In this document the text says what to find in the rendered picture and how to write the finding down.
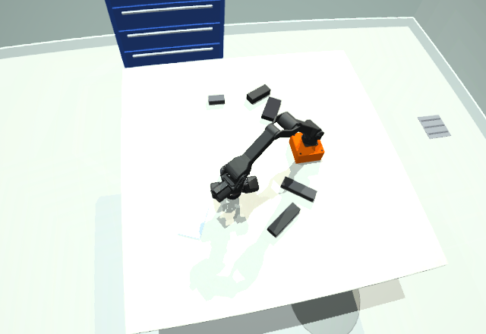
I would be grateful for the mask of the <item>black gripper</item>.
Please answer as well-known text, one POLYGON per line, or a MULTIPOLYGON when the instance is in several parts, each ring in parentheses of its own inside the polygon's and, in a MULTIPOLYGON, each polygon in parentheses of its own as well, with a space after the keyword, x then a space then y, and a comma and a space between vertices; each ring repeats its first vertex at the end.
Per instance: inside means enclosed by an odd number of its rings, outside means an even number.
MULTIPOLYGON (((211 183, 210 190, 214 188, 216 185, 218 185, 218 183, 220 182, 218 181, 218 182, 211 183)), ((259 184, 258 184, 257 177, 254 175, 254 176, 247 177, 243 186, 239 189, 234 190, 232 194, 237 194, 237 193, 249 194, 257 191, 259 191, 259 184)))

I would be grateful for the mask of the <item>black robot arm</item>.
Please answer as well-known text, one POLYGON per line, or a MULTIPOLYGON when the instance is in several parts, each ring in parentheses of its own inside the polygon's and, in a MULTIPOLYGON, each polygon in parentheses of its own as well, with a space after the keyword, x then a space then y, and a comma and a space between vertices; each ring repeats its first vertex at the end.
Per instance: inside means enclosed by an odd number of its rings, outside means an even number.
POLYGON ((220 175, 222 181, 210 190, 215 200, 221 203, 234 190, 243 186, 246 178, 250 175, 252 164, 273 141, 279 138, 289 138, 298 132, 303 134, 301 139, 305 147, 318 145, 317 140, 320 140, 325 133, 311 119, 302 121, 288 111, 276 115, 273 122, 265 127, 264 132, 241 156, 235 157, 225 167, 222 167, 220 175), (278 129, 274 124, 276 122, 284 130, 278 129))

